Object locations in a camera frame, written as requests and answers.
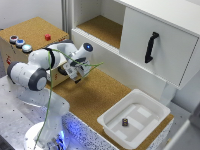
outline white wall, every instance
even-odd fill
[[[61,0],[0,0],[0,29],[37,16],[62,29]]]
[[[196,108],[200,102],[200,71],[183,89],[177,91],[173,102],[189,112]]]

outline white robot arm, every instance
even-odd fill
[[[64,64],[64,69],[71,79],[76,81],[77,71],[81,76],[87,75],[90,71],[89,59],[93,50],[92,46],[85,43],[79,50],[76,49],[73,42],[67,40],[63,43],[54,43],[47,48],[33,51],[29,54],[28,63],[12,62],[7,69],[7,74],[10,79],[19,86],[17,91],[17,97],[25,103],[35,106],[46,106],[50,96],[50,91],[45,87],[47,82],[47,73],[49,67],[48,53],[50,52],[50,64],[51,68],[55,68],[60,62],[60,53],[54,51],[54,49],[61,51],[65,54],[67,63]],[[51,103],[49,107],[49,115],[46,120],[46,124],[41,132],[39,142],[36,150],[57,150],[66,149],[66,144],[55,141],[60,137],[63,131],[62,116],[69,111],[69,103],[52,92]],[[25,144],[25,150],[30,148],[30,145],[34,145],[38,137],[38,133],[35,138],[29,142],[29,145]]]

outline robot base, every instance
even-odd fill
[[[41,148],[38,146],[38,144],[36,145],[36,148],[34,149],[35,146],[35,140],[34,138],[36,137],[37,133],[40,131],[40,129],[42,128],[44,122],[40,122],[38,124],[35,124],[34,126],[32,126],[25,134],[25,138],[24,138],[24,150],[57,150],[57,148],[52,147],[49,149],[48,146],[46,146],[45,148]],[[67,149],[70,139],[69,139],[69,133],[68,132],[64,132],[64,145],[65,145],[65,149]]]

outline small dark object in bin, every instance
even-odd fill
[[[122,119],[122,126],[128,126],[128,119],[126,118]]]

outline cabinet door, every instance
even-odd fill
[[[153,32],[151,56],[145,63],[148,43]],[[198,38],[159,20],[126,8],[120,55],[139,64],[154,74],[179,86]]]

